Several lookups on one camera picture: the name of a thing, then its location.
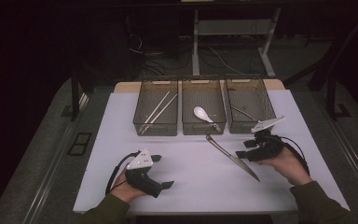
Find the white table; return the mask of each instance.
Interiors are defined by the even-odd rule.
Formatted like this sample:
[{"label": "white table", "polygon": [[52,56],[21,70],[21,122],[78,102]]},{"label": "white table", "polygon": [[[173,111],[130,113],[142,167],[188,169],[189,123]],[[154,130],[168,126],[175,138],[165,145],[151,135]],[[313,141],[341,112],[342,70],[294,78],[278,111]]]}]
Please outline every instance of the white table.
[{"label": "white table", "polygon": [[[289,191],[292,186],[271,167],[244,160],[260,178],[261,182],[257,182],[214,148],[205,136],[183,135],[181,106],[177,136],[138,136],[132,124],[138,99],[138,92],[133,90],[137,90],[137,87],[134,88],[130,83],[123,83],[121,87],[128,88],[117,87],[120,91],[115,90],[107,103],[77,195],[75,212],[83,213],[95,207],[104,197],[107,181],[115,166],[129,153],[144,148],[162,156],[161,161],[156,162],[148,172],[149,176],[159,183],[175,182],[157,198],[144,196],[132,202],[129,216],[273,214],[296,211],[296,202]],[[296,141],[304,151],[312,178],[321,184],[330,198],[349,208],[291,92],[275,90],[268,91],[268,94],[276,116],[286,116],[286,120],[275,125],[272,133]],[[213,138],[235,155],[236,150],[245,149],[243,141],[253,136],[231,134],[226,127],[223,135],[214,135]]]}]

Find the person's left hand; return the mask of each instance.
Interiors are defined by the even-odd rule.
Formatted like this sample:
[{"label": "person's left hand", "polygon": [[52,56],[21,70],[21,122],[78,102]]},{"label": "person's left hand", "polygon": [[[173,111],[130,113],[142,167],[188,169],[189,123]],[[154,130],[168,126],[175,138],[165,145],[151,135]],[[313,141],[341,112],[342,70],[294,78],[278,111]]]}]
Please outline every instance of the person's left hand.
[{"label": "person's left hand", "polygon": [[115,195],[120,200],[126,203],[132,202],[132,200],[146,195],[143,191],[133,188],[126,179],[126,169],[121,171],[121,174],[117,177],[113,189],[110,191],[112,195]]}]

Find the wrist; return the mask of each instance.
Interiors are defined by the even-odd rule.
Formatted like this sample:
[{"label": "wrist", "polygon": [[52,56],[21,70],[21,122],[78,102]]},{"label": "wrist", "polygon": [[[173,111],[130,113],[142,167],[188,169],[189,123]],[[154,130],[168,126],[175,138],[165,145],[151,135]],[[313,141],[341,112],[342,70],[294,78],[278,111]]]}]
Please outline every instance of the wrist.
[{"label": "wrist", "polygon": [[134,196],[132,193],[120,189],[112,189],[110,194],[116,196],[125,203],[130,203],[136,198],[136,196]]},{"label": "wrist", "polygon": [[292,184],[296,187],[300,187],[306,184],[309,184],[310,182],[312,182],[312,178],[310,178],[310,176],[303,176],[295,181],[292,181]]}]

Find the knife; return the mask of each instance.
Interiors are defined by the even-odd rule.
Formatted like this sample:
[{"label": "knife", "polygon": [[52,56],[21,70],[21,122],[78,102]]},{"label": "knife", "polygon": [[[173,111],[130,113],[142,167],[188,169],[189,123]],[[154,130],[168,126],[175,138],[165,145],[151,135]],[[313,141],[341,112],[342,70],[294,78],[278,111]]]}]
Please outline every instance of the knife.
[{"label": "knife", "polygon": [[255,172],[253,172],[251,170],[251,168],[249,168],[248,165],[246,165],[245,162],[243,162],[242,160],[233,157],[231,154],[229,154],[227,151],[225,151],[222,147],[219,146],[219,144],[217,144],[213,138],[207,134],[206,135],[206,140],[208,140],[208,142],[210,142],[214,147],[216,147],[217,149],[219,149],[221,152],[223,152],[223,154],[225,154],[227,157],[229,157],[232,161],[234,161],[237,165],[240,166],[240,168],[242,168],[244,171],[246,171],[249,175],[251,175],[252,177],[254,177],[258,182],[260,182],[260,179],[258,179],[257,175],[255,174]]}]

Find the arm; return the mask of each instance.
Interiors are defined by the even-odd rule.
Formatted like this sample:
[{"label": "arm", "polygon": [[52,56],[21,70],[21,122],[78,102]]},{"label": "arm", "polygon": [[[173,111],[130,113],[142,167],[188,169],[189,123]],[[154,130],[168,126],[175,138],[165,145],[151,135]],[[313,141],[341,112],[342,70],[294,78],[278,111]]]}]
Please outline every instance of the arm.
[{"label": "arm", "polygon": [[294,185],[290,191],[296,199],[299,223],[351,223],[351,213],[324,193],[286,147],[278,157],[257,163],[272,166]]},{"label": "arm", "polygon": [[87,211],[80,220],[81,224],[118,224],[125,223],[125,216],[130,208],[129,203],[145,195],[133,188],[126,181],[125,170],[117,177],[114,188],[97,207]]}]

